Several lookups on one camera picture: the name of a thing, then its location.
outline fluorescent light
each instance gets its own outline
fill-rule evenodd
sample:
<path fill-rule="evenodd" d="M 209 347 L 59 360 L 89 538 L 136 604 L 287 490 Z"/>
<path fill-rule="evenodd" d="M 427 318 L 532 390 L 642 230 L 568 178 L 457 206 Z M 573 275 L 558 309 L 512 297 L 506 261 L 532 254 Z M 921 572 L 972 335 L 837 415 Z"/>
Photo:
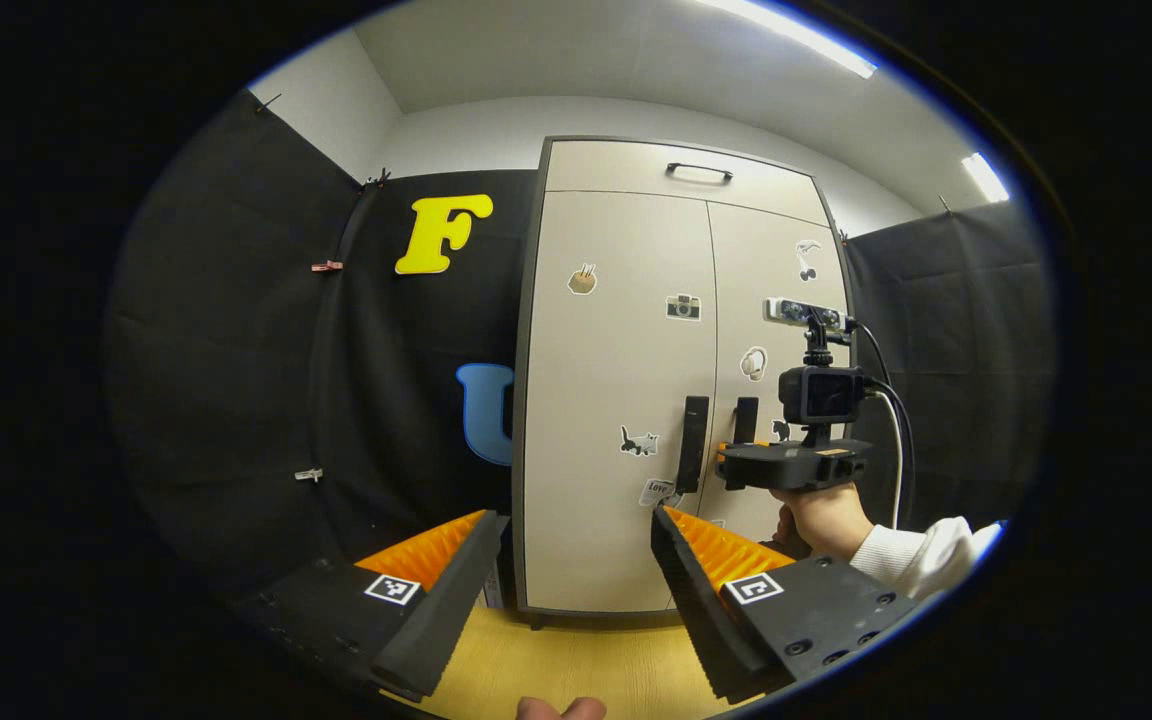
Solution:
<path fill-rule="evenodd" d="M 801 26 L 799 23 L 787 18 L 780 13 L 763 8 L 761 5 L 750 3 L 748 0 L 696 0 L 696 3 L 708 5 L 710 8 L 727 10 L 733 15 L 740 15 L 742 18 L 753 20 L 755 23 L 767 28 L 776 35 L 801 41 L 801 44 L 835 61 L 835 63 L 842 65 L 842 67 L 858 74 L 861 77 L 866 78 L 874 74 L 874 65 L 870 63 L 869 60 L 856 55 L 850 50 L 838 45 L 836 41 L 829 40 L 828 37 L 816 32 L 813 29 Z"/>
<path fill-rule="evenodd" d="M 980 192 L 984 192 L 984 199 L 988 202 L 1002 202 L 1009 197 L 1006 188 L 1002 187 L 1002 181 L 998 179 L 996 174 L 993 174 L 993 168 L 982 158 L 979 152 L 973 152 L 970 158 L 964 158 L 963 167 L 968 169 L 968 174 L 977 182 Z"/>

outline yellow letter f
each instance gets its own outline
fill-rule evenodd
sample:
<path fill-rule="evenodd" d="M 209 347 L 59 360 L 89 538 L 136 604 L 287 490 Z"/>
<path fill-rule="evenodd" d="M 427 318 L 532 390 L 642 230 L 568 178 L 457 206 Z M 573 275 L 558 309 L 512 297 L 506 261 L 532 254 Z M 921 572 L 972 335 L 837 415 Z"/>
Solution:
<path fill-rule="evenodd" d="M 407 255 L 394 263 L 394 272 L 400 275 L 442 273 L 452 265 L 444 256 L 444 238 L 452 250 L 460 250 L 470 240 L 470 215 L 486 218 L 492 214 L 492 199 L 486 195 L 462 195 L 458 197 L 422 197 L 412 202 L 416 223 L 411 240 L 407 242 Z M 448 220 L 454 210 L 468 210 Z"/>

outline white sweater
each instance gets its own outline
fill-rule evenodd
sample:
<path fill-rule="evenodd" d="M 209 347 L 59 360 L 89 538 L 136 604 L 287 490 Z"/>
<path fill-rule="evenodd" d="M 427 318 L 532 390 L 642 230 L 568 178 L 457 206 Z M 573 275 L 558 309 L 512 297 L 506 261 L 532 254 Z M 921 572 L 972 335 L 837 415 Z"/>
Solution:
<path fill-rule="evenodd" d="M 925 533 L 874 525 L 851 567 L 919 601 L 968 577 L 1001 532 L 995 523 L 972 533 L 963 518 L 939 520 Z"/>

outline beige cabinet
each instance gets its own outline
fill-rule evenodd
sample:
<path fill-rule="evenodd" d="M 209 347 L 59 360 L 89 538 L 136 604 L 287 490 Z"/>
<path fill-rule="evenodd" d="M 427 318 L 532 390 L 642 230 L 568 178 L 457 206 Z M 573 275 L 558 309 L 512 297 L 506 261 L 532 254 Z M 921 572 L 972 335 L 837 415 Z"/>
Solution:
<path fill-rule="evenodd" d="M 518 605 L 672 609 L 650 515 L 679 475 L 687 397 L 707 397 L 708 417 L 698 492 L 680 509 L 751 539 L 776 529 L 774 498 L 727 491 L 713 458 L 732 440 L 737 397 L 759 399 L 756 439 L 776 439 L 778 376 L 803 361 L 803 329 L 765 319 L 764 301 L 846 309 L 827 210 L 811 177 L 745 156 L 550 138 L 525 264 L 513 430 Z M 849 364 L 844 348 L 835 359 Z"/>

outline cabinet door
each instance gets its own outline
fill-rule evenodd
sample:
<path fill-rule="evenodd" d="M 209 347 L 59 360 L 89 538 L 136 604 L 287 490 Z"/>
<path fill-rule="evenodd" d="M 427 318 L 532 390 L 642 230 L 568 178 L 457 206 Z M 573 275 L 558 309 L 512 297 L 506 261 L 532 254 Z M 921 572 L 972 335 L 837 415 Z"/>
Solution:
<path fill-rule="evenodd" d="M 668 314 L 681 293 L 699 320 Z M 522 379 L 526 605 L 666 609 L 639 498 L 677 475 L 685 396 L 713 397 L 715 327 L 703 200 L 545 195 Z"/>
<path fill-rule="evenodd" d="M 713 228 L 722 321 L 718 324 L 717 401 L 714 419 L 710 422 L 713 439 L 700 495 L 700 516 L 722 520 L 728 530 L 753 541 L 764 541 L 776 532 L 780 501 L 765 488 L 727 491 L 723 480 L 714 475 L 714 455 L 718 444 L 730 442 L 735 433 L 737 397 L 758 397 L 755 441 L 781 439 L 773 429 L 773 420 L 783 419 L 783 407 L 776 396 L 778 378 L 786 370 L 803 365 L 808 343 L 803 338 L 805 328 L 765 319 L 764 301 L 791 297 L 846 311 L 842 268 L 831 232 L 820 225 L 718 204 L 708 204 L 708 219 Z M 804 273 L 799 258 L 814 273 Z M 829 347 L 833 364 L 850 365 L 846 347 Z M 764 358 L 761 376 L 746 374 L 745 370 L 751 366 L 742 366 L 742 361 L 760 351 Z M 832 435 L 842 437 L 842 425 L 835 425 Z M 803 435 L 803 430 L 791 427 L 788 439 L 801 441 Z"/>

